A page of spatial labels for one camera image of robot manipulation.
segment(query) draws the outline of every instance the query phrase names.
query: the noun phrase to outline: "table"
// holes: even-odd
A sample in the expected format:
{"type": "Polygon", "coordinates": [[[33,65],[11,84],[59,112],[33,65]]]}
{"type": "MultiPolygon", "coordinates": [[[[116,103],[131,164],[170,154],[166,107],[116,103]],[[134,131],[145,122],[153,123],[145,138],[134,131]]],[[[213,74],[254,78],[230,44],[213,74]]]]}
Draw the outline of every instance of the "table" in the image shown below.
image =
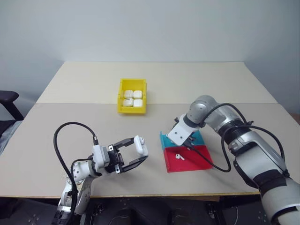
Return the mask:
{"type": "MultiPolygon", "coordinates": [[[[281,141],[291,176],[300,181],[299,125],[279,104],[235,104],[248,120],[273,132],[281,141]]],[[[134,135],[143,136],[148,159],[124,174],[113,174],[93,181],[92,197],[111,196],[185,196],[257,194],[237,172],[216,169],[167,173],[159,132],[168,132],[173,118],[185,113],[189,104],[150,104],[144,116],[117,114],[112,104],[36,104],[20,125],[0,157],[0,196],[59,197],[65,186],[65,173],[53,149],[53,134],[64,122],[78,121],[90,126],[102,145],[134,135]]],[[[206,126],[201,129],[215,164],[225,168],[220,137],[206,126]]],[[[276,144],[262,134],[275,148],[276,144]]],[[[58,144],[67,165],[91,154],[90,133],[82,127],[65,127],[58,144]]],[[[137,155],[133,148],[122,150],[125,161],[137,155]]]]}
{"type": "Polygon", "coordinates": [[[120,78],[145,78],[148,104],[277,103],[243,62],[65,62],[38,104],[116,104],[120,78]]]}

